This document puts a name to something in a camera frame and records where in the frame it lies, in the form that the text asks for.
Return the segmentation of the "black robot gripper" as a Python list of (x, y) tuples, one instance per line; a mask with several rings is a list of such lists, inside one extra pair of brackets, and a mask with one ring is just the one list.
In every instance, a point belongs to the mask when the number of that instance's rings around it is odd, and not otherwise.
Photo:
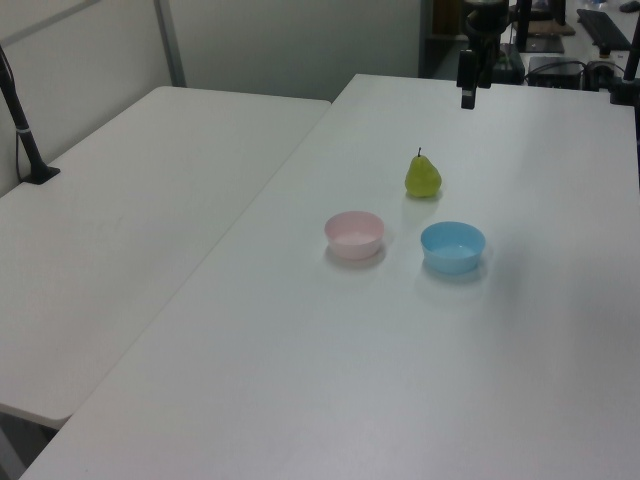
[[(470, 0), (466, 2), (466, 34), (481, 37), (478, 43), (477, 86), (489, 89), (500, 52), (500, 36), (508, 25), (508, 2)], [(461, 90), (461, 108), (473, 110), (476, 99), (476, 52), (472, 41), (459, 52), (456, 85)]]

